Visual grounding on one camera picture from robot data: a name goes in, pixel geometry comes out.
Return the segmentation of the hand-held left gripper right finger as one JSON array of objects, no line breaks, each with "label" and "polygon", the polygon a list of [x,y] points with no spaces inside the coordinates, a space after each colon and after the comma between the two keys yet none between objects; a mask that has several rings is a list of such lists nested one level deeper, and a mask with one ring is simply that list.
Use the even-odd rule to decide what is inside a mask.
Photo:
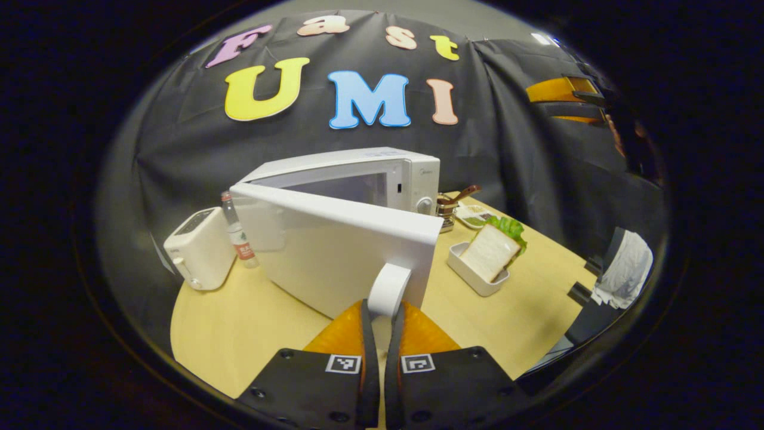
[{"label": "hand-held left gripper right finger", "polygon": [[403,302],[392,329],[387,428],[502,428],[529,407],[529,395],[483,346],[461,348],[420,308]]}]

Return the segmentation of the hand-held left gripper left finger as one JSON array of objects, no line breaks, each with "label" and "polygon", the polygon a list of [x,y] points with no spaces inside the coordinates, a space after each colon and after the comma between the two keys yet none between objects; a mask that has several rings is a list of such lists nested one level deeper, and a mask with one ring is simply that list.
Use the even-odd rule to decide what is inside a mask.
[{"label": "hand-held left gripper left finger", "polygon": [[380,377],[366,300],[305,348],[279,349],[237,401],[289,429],[375,428]]}]

